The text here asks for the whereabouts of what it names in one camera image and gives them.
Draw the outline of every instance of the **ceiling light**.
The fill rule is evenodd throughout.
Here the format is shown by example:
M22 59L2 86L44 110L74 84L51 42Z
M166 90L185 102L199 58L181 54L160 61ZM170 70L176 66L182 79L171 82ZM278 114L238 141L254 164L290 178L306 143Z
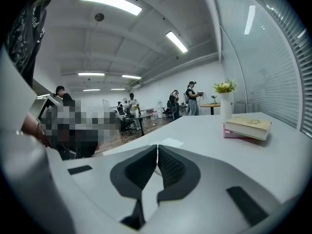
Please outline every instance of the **ceiling light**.
M246 23L246 28L245 28L245 35L248 35L254 21L254 13L255 13L255 5L250 5L249 6L249 12L248 12L248 18L247 18L247 23Z
M78 73L79 76L104 76L104 73Z
M187 48L183 45L183 43L175 36L172 31L166 34L166 36L183 52L187 52Z
M50 94L46 94L46 95L42 95L42 96L37 96L37 98L41 98L41 97L45 97L45 96L49 96Z
M96 89L84 89L83 91L84 91L84 92L88 92L88 91L99 91L99 89L98 89L98 88L96 88Z
M307 29L304 29L304 31L302 31L302 32L300 33L300 35L298 36L298 38L302 37L303 34L304 34L306 31L307 31Z
M128 75L123 75L122 77L131 78L131 79L141 79L142 78L142 77L138 77L138 76L128 76Z
M133 15L138 15L142 8L134 5L133 3L130 3L128 1L125 0L83 0L83 1L91 1L91 2L99 2L99 3L103 3L106 5L110 5L113 7L116 7L118 9L121 10L125 10Z

